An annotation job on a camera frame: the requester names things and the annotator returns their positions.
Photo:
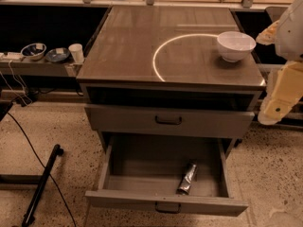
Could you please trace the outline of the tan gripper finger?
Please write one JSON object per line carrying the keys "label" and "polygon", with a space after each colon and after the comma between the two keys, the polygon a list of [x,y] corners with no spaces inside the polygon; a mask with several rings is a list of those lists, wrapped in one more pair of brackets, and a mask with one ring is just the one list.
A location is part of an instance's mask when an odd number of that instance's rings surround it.
{"label": "tan gripper finger", "polygon": [[258,122],[274,125],[303,97],[303,70],[299,67],[282,67],[271,71],[266,93],[258,113]]}
{"label": "tan gripper finger", "polygon": [[276,40],[276,31],[278,27],[279,21],[276,20],[270,26],[265,28],[256,38],[256,42],[258,44],[270,45],[274,44]]}

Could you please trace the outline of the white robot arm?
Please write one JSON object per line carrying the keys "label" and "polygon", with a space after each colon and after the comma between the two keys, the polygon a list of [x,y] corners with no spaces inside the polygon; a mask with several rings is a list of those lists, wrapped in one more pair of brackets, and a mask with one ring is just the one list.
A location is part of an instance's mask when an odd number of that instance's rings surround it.
{"label": "white robot arm", "polygon": [[303,97],[303,0],[294,0],[277,22],[258,35],[257,42],[274,44],[276,54],[287,61],[269,73],[258,113],[259,123],[274,125]]}

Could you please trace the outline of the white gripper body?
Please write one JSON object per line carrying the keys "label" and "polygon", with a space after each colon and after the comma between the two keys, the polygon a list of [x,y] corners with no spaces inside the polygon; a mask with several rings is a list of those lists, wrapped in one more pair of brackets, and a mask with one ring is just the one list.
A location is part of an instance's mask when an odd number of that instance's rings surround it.
{"label": "white gripper body", "polygon": [[303,97],[303,63],[290,61],[278,72],[268,109],[271,112],[289,112]]}

